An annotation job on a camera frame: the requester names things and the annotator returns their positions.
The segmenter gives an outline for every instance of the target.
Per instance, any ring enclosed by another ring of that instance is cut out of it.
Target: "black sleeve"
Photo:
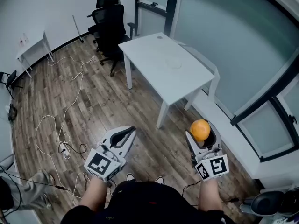
[[[232,219],[224,214],[223,211],[220,210],[211,210],[207,211],[206,214],[208,215],[208,220],[210,223],[222,223],[222,219],[225,220],[226,224],[235,224]]]
[[[90,223],[94,212],[86,206],[77,206],[69,210],[60,224]]]

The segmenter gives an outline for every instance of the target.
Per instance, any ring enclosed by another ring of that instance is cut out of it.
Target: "forearm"
[[[80,205],[87,206],[92,211],[101,211],[105,207],[106,195],[106,183],[93,176],[86,192],[80,201]]]
[[[199,190],[199,210],[222,210],[217,179],[202,181]]]

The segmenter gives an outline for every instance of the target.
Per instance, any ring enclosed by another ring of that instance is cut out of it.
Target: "sneaker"
[[[164,184],[164,178],[163,177],[158,177],[155,182],[159,183],[159,184]]]
[[[46,208],[47,209],[52,209],[52,205],[51,205],[51,203],[50,203],[50,201],[48,199],[48,196],[46,194],[43,194],[43,197],[44,197],[44,199],[46,201]]]
[[[135,180],[135,177],[133,176],[133,174],[128,173],[127,174],[127,181],[131,181],[131,180]]]
[[[49,183],[51,183],[52,185],[55,185],[55,178],[51,175],[51,174],[49,174]]]

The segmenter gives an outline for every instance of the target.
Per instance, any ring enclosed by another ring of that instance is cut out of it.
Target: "white cable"
[[[76,183],[75,183],[75,188],[74,188],[74,192],[73,192],[73,203],[74,203],[75,206],[76,206],[76,204],[75,204],[75,201],[74,201],[74,196],[75,196],[75,191],[76,191],[76,186],[77,186],[77,179],[78,179],[78,177],[79,177],[80,174],[84,174],[87,177],[87,179],[90,181],[89,177],[85,173],[79,173],[77,175],[77,177],[76,177]]]
[[[70,138],[69,134],[67,134],[67,133],[64,134],[64,141],[61,141],[61,140],[59,139],[60,134],[61,134],[61,131],[62,131],[62,128],[63,128],[63,126],[64,126],[64,122],[65,122],[65,114],[66,114],[66,112],[68,111],[68,109],[69,109],[74,103],[76,103],[76,101],[77,101],[77,99],[78,99],[78,96],[79,96],[79,94],[80,94],[80,91],[81,91],[81,88],[82,88],[82,79],[83,79],[83,65],[85,65],[85,64],[87,64],[87,63],[90,63],[90,62],[94,59],[94,56],[93,56],[88,62],[75,61],[75,60],[73,59],[73,57],[71,57],[71,56],[64,57],[64,58],[60,59],[58,62],[60,62],[61,60],[65,59],[65,58],[71,58],[74,62],[82,62],[82,65],[81,65],[81,72],[79,72],[76,76],[74,76],[74,77],[72,78],[72,80],[74,80],[74,79],[76,79],[79,75],[82,75],[82,77],[81,77],[81,81],[80,81],[80,89],[79,89],[78,95],[76,96],[75,101],[74,101],[74,102],[73,102],[73,103],[72,103],[72,104],[65,110],[65,112],[64,112],[64,120],[63,120],[63,124],[62,124],[62,126],[61,126],[61,128],[60,128],[59,134],[57,134],[56,120],[55,120],[55,118],[54,118],[52,115],[46,115],[46,116],[44,116],[44,117],[41,119],[41,121],[39,122],[39,124],[38,124],[38,126],[37,126],[37,128],[36,128],[36,132],[37,132],[38,127],[40,126],[42,120],[43,120],[45,117],[52,117],[52,118],[54,119],[55,133],[56,133],[56,136],[57,136],[57,140],[58,140],[58,142],[60,142],[60,143],[69,143],[69,142],[71,142],[71,138]],[[56,62],[56,63],[54,63],[54,64],[49,64],[49,59],[48,59],[48,65],[49,65],[49,66],[53,66],[53,65],[57,64],[58,62]],[[65,136],[68,136],[68,137],[69,137],[69,140],[68,140],[68,141],[65,141]],[[60,182],[61,186],[64,187],[64,188],[66,189],[66,187],[62,184],[62,182],[61,182],[61,180],[60,180],[60,177],[59,177],[59,174],[58,174],[58,171],[57,171],[57,168],[56,168],[56,166],[55,166],[55,163],[54,163],[54,161],[53,161],[52,156],[49,155],[49,154],[47,154],[47,153],[45,153],[45,152],[43,152],[43,151],[39,148],[39,146],[37,145],[37,141],[36,141],[36,133],[35,133],[35,142],[36,142],[36,146],[37,146],[37,148],[39,149],[39,151],[41,151],[41,153],[43,153],[43,154],[45,154],[45,155],[47,155],[47,156],[49,156],[49,157],[51,158],[52,163],[53,163],[54,168],[55,168],[55,171],[56,171],[56,173],[57,173],[59,182]],[[81,198],[81,197],[79,197],[79,196],[74,195],[74,193],[75,193],[75,189],[74,189],[74,192],[73,192],[73,194],[72,194],[72,198],[74,199],[74,196],[77,197],[77,198]]]

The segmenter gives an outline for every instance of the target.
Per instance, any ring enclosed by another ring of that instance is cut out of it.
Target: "white table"
[[[30,48],[32,48],[37,43],[42,42],[47,53],[49,54],[49,57],[51,58],[52,61],[54,61],[54,60],[52,57],[53,54],[51,52],[51,49],[50,49],[50,46],[48,43],[48,39],[47,39],[44,29],[33,29],[31,31],[31,34],[28,34],[27,36],[28,36],[29,41],[23,47],[20,48],[20,50],[18,51],[18,54],[16,55],[15,58],[21,63],[21,65],[23,66],[23,68],[27,72],[27,74],[30,76],[30,78],[32,78],[32,76],[29,74],[29,72],[27,71],[26,67],[23,64],[23,61],[25,61],[27,63],[27,65],[29,66],[29,68],[32,70],[28,60],[24,56],[26,51],[28,51]]]
[[[128,88],[132,88],[130,61],[163,99],[157,128],[171,104],[190,94],[185,110],[192,105],[201,86],[214,78],[202,63],[163,33],[119,44],[124,53]]]

